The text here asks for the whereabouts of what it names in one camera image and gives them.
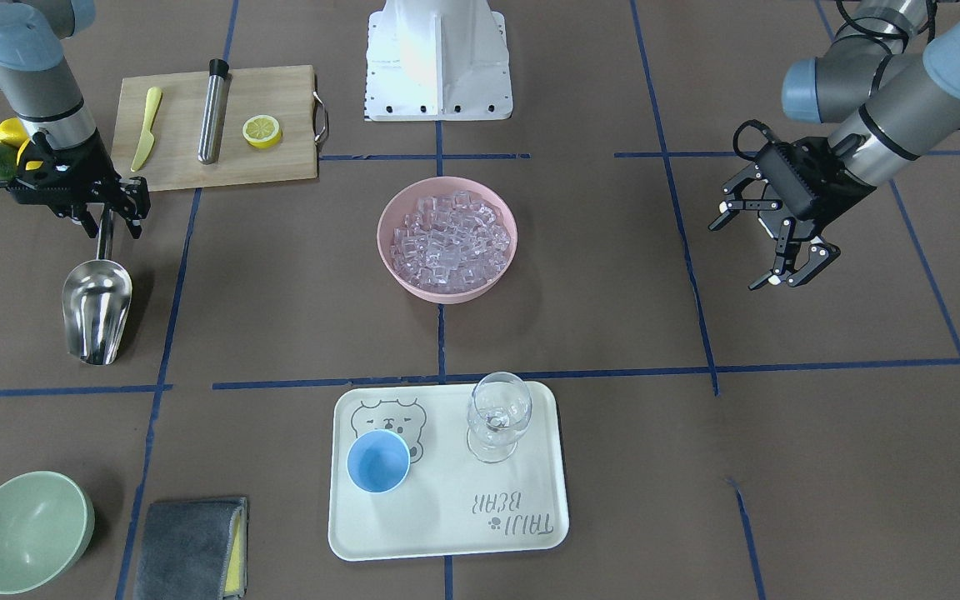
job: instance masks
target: wine glass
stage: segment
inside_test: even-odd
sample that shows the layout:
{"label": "wine glass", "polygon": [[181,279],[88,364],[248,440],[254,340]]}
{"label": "wine glass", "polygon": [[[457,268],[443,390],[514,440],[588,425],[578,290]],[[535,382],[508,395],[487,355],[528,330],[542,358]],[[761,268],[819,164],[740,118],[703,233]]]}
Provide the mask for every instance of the wine glass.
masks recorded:
{"label": "wine glass", "polygon": [[469,451],[483,463],[501,463],[517,449],[532,417],[528,385],[511,372],[491,373],[469,396]]}

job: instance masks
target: white tray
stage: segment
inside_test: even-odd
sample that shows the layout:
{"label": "white tray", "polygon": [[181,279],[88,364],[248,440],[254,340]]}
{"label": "white tray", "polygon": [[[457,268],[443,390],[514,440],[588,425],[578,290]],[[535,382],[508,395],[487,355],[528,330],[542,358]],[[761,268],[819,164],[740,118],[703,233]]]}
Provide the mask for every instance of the white tray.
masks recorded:
{"label": "white tray", "polygon": [[[473,385],[364,387],[336,402],[328,546],[344,561],[546,550],[568,535],[558,410],[529,381],[532,421],[504,462],[485,464],[465,445]],[[358,489],[347,452],[359,433],[392,424],[411,447],[407,479],[392,491]]]}

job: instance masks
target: stainless steel muddler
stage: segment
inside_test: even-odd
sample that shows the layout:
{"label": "stainless steel muddler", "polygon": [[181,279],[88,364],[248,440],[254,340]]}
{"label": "stainless steel muddler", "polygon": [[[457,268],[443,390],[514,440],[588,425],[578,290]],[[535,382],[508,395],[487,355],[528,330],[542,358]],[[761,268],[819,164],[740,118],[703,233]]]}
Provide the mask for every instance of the stainless steel muddler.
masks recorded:
{"label": "stainless steel muddler", "polygon": [[221,151],[224,110],[228,105],[228,63],[210,60],[210,79],[206,87],[206,110],[202,114],[202,132],[198,134],[198,162],[213,164]]}

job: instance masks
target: blue cup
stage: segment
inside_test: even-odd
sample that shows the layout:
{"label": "blue cup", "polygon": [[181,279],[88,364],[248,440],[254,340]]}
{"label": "blue cup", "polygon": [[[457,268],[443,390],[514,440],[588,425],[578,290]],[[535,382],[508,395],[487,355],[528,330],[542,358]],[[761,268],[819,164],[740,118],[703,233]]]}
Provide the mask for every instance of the blue cup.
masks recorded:
{"label": "blue cup", "polygon": [[408,472],[410,447],[403,437],[387,429],[363,433],[347,453],[347,473],[367,493],[389,493]]}

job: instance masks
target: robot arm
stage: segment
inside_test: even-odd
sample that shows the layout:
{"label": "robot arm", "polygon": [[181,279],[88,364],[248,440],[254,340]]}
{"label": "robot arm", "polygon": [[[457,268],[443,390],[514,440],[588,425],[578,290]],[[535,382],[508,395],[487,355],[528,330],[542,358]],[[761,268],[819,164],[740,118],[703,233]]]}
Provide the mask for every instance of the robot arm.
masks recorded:
{"label": "robot arm", "polygon": [[790,67],[784,113],[807,123],[840,123],[913,60],[907,45],[932,23],[925,0],[862,0],[823,57]]}
{"label": "robot arm", "polygon": [[[880,4],[899,4],[914,8],[914,2],[887,0],[870,2],[863,0],[859,12],[875,10]],[[907,19],[903,33],[919,31],[919,19]],[[843,45],[835,57],[848,51],[851,44],[844,42],[851,37],[837,37],[833,49]],[[873,46],[883,45],[887,50],[904,49],[900,38],[890,38],[896,46],[886,42],[865,42]],[[853,61],[877,64],[884,57],[895,56],[883,51],[865,50],[850,52]],[[778,139],[776,134],[760,122],[746,122],[736,132],[734,141],[737,153],[738,134],[747,126],[762,129],[768,140],[757,155],[747,157],[749,167],[725,182],[721,215],[709,225],[717,231],[727,225],[743,210],[757,212],[758,221],[768,235],[777,242],[776,261],[770,270],[751,284],[759,289],[766,283],[786,283],[790,288],[807,284],[839,256],[839,249],[822,237],[823,229],[847,210],[860,202],[877,186],[883,185],[895,173],[912,161],[936,147],[950,133],[960,129],[960,23],[925,48],[923,54],[903,54],[902,65],[896,75],[888,77],[883,85],[877,75],[882,68],[868,73],[864,67],[843,69],[842,75],[849,84],[839,88],[838,79],[823,73],[835,72],[836,68],[822,68],[823,61],[833,53],[816,61],[815,95],[805,95],[806,102],[792,102],[800,111],[810,115],[811,121],[829,121],[838,118],[842,124],[829,137],[804,137],[789,143]],[[794,79],[789,73],[788,79]],[[862,87],[861,80],[869,85]],[[837,90],[828,102],[826,90]],[[788,83],[785,81],[785,107],[788,105]],[[846,106],[853,106],[848,111]],[[789,117],[796,117],[789,112]],[[743,191],[752,183],[763,182],[761,197],[745,198]],[[798,254],[803,244],[808,244],[807,261],[797,265]]]}
{"label": "robot arm", "polygon": [[122,183],[114,171],[58,41],[93,20],[91,0],[0,2],[0,90],[32,139],[17,175],[0,187],[19,204],[83,224],[91,237],[98,224],[88,203],[106,204],[138,238],[150,204],[146,181]]}

